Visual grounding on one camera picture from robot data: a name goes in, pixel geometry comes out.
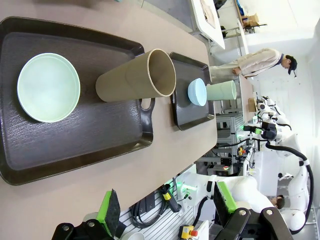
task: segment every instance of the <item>light blue bowl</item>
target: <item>light blue bowl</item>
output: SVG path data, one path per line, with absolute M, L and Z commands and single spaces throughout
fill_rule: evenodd
M 194 105 L 201 107 L 206 105 L 207 90 L 206 85 L 201 78 L 197 78 L 189 84 L 188 97 Z

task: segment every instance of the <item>screw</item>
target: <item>screw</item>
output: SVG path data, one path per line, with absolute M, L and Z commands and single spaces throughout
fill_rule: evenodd
M 244 215 L 247 214 L 247 212 L 246 212 L 245 210 L 240 210 L 240 211 L 239 211 L 239 214 L 240 214 L 241 216 L 244 216 Z

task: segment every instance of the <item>tray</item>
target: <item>tray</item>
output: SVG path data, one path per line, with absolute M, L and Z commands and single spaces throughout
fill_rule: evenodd
M 79 75 L 75 110 L 55 123 L 38 122 L 22 109 L 17 82 L 24 64 L 40 53 L 68 59 Z M 155 100 L 110 102 L 96 93 L 97 78 L 144 53 L 140 43 L 73 25 L 22 17 L 0 23 L 0 174 L 21 185 L 151 145 Z
M 193 80 L 201 78 L 205 85 L 211 84 L 208 65 L 175 52 L 170 54 L 170 58 L 176 74 L 176 86 L 171 96 L 175 124 L 184 131 L 214 119 L 214 101 L 197 106 L 188 97 L 188 86 Z

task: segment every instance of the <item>bowl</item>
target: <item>bowl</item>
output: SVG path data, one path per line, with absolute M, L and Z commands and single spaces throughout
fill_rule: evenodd
M 42 53 L 23 66 L 17 95 L 23 110 L 31 118 L 45 123 L 58 122 L 66 118 L 78 103 L 79 76 L 63 56 Z
M 141 232 L 128 232 L 121 240 L 145 240 L 145 236 Z
M 188 86 L 188 97 L 197 106 L 204 106 L 207 102 L 207 90 L 201 78 L 193 80 Z

